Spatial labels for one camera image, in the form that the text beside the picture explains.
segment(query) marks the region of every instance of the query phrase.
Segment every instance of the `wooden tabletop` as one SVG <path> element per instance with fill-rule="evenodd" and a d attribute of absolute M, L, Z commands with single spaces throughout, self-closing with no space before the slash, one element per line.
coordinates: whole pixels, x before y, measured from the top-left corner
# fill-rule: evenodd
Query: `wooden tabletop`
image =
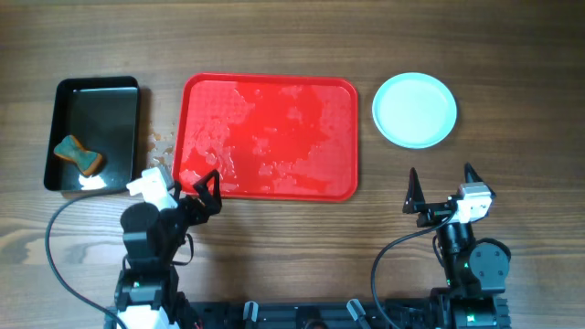
<path fill-rule="evenodd" d="M 172 155 L 186 80 L 201 71 L 343 77 L 359 93 L 359 188 L 342 204 L 228 200 L 191 230 L 179 269 L 191 301 L 371 299 L 379 250 L 417 230 L 401 213 L 408 173 L 439 202 L 471 162 L 497 192 L 477 238 L 513 252 L 505 297 L 515 328 L 585 327 L 585 5 L 548 1 L 24 0 L 0 5 L 0 328 L 101 328 L 58 284 L 44 250 L 66 199 L 42 184 L 55 88 L 132 75 L 143 88 L 141 167 Z M 426 150 L 388 142 L 372 121 L 378 87 L 418 71 L 455 95 L 454 131 Z M 65 279 L 111 305 L 125 253 L 119 217 L 140 199 L 79 202 L 51 248 Z M 181 249 L 179 259 L 188 250 Z M 392 250 L 382 297 L 444 286 L 431 236 Z"/>

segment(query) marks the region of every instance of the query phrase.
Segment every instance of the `light blue plate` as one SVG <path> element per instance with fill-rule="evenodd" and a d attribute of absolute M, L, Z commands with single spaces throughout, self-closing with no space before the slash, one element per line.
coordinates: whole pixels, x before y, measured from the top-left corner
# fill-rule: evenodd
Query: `light blue plate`
<path fill-rule="evenodd" d="M 457 119 L 457 105 L 442 82 L 411 72 L 384 82 L 374 97 L 372 115 L 391 142 L 420 149 L 447 137 Z"/>

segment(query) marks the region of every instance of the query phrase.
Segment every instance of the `black cable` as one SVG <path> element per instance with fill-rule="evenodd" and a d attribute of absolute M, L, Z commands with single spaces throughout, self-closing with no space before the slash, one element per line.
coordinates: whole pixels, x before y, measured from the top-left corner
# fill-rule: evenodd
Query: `black cable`
<path fill-rule="evenodd" d="M 99 306 L 97 303 L 90 301 L 89 299 L 83 297 L 81 294 L 79 294 L 78 292 L 74 291 L 73 288 L 71 288 L 66 282 L 65 280 L 63 280 L 63 277 L 61 277 L 61 274 L 59 273 L 59 271 L 57 271 L 57 267 L 55 267 L 55 261 L 53 260 L 53 257 L 51 256 L 51 249 L 50 246 L 48 245 L 48 239 L 50 238 L 50 234 L 51 234 L 51 228 L 53 227 L 53 223 L 55 223 L 55 219 L 57 219 L 57 216 L 68 206 L 70 206 L 71 204 L 89 198 L 89 197 L 93 197 L 93 196 L 108 196 L 108 195 L 113 195 L 113 194 L 118 194 L 121 192 L 124 192 L 126 189 L 120 189 L 120 190 L 107 190 L 107 191 L 101 191 L 98 193 L 93 193 L 93 194 L 89 194 L 86 196 L 79 196 L 77 198 L 71 199 L 70 201 L 68 201 L 67 203 L 65 203 L 63 206 L 61 206 L 59 209 L 57 209 L 57 211 L 55 211 L 55 213 L 53 214 L 53 216 L 51 217 L 51 219 L 48 221 L 47 224 L 47 231 L 45 231 L 45 252 L 47 253 L 47 260 L 48 260 L 48 265 L 51 267 L 51 269 L 53 270 L 53 274 L 55 274 L 55 277 L 57 277 L 57 280 L 59 281 L 59 283 L 61 283 L 61 285 L 68 291 L 70 292 L 73 296 L 77 297 L 80 301 L 85 302 L 86 304 L 88 304 L 89 306 L 95 308 L 96 310 L 106 314 L 107 316 L 110 316 L 113 321 L 115 321 L 122 329 L 127 329 L 126 325 L 124 324 L 124 322 L 122 321 L 122 319 L 120 319 L 118 317 L 118 315 L 114 314 L 113 312 L 107 310 L 104 307 Z"/>
<path fill-rule="evenodd" d="M 437 235 L 435 234 L 434 237 L 432 237 L 432 251 L 435 252 L 435 256 L 437 256 L 437 260 L 439 261 L 439 264 L 441 264 L 441 267 L 445 267 L 445 265 L 443 265 L 442 263 L 442 257 L 441 254 L 439 252 L 439 250 L 437 249 Z"/>
<path fill-rule="evenodd" d="M 398 245 L 399 243 L 404 242 L 408 239 L 416 238 L 416 237 L 419 237 L 421 235 L 431 233 L 432 231 L 436 231 L 437 229 L 444 227 L 445 225 L 447 225 L 447 223 L 449 223 L 451 221 L 451 219 L 453 218 L 453 216 L 455 214 L 456 214 L 456 211 L 453 211 L 453 213 L 448 218 L 446 218 L 441 224 L 439 224 L 437 226 L 434 226 L 432 228 L 425 228 L 423 230 L 409 234 L 409 235 L 404 236 L 402 238 L 395 239 L 394 241 L 390 242 L 386 247 L 384 247 L 384 249 L 381 250 L 379 252 L 379 254 L 376 256 L 376 259 L 374 260 L 374 265 L 372 266 L 372 275 L 370 277 L 370 280 L 371 280 L 370 284 L 372 287 L 372 297 L 374 297 L 374 303 L 376 304 L 376 307 L 378 308 L 378 311 L 380 312 L 380 314 L 382 314 L 382 317 L 384 317 L 386 322 L 388 322 L 390 324 L 390 326 L 394 327 L 395 329 L 400 329 L 400 327 L 397 326 L 396 324 L 394 324 L 392 322 L 392 320 L 390 319 L 390 317 L 386 314 L 386 311 L 384 311 L 384 308 L 382 307 L 382 304 L 380 303 L 380 300 L 378 298 L 378 294 L 376 293 L 376 269 L 378 268 L 378 263 L 380 262 L 380 260 L 382 259 L 382 257 L 386 253 L 386 251 L 390 250 L 392 247 L 394 247 L 394 246 Z"/>

